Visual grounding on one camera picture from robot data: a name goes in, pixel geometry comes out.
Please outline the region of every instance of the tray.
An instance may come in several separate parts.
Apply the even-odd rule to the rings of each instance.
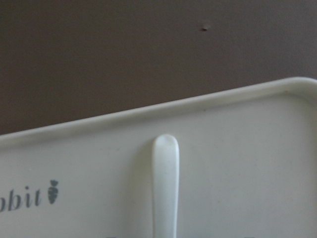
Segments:
[[[153,237],[163,134],[179,146],[174,237],[317,237],[316,105],[297,77],[0,136],[1,237]]]

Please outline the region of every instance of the handle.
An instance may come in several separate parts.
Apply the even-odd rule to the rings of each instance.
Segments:
[[[176,238],[179,148],[175,137],[157,137],[152,160],[154,238]]]

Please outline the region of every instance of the carrot icon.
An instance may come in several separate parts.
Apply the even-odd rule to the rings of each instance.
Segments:
[[[58,184],[58,181],[56,180],[51,180],[51,187],[48,189],[48,194],[49,194],[49,202],[50,204],[53,204],[55,200],[57,199],[58,195],[58,189],[56,188]]]

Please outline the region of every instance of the brown surface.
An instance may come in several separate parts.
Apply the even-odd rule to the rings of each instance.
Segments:
[[[0,11],[2,134],[317,78],[313,0],[0,1]]]

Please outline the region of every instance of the logo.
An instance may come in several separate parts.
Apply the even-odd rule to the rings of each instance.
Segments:
[[[58,185],[58,181],[51,180],[51,186],[48,188],[48,200],[50,204],[56,202],[58,196],[58,189],[56,188]],[[32,206],[39,206],[42,202],[42,194],[41,190],[37,189],[34,192],[31,192],[29,186],[24,187],[25,195],[20,195],[12,189],[9,192],[7,197],[0,197],[0,213],[4,211],[15,211],[20,209],[21,207],[30,208]]]

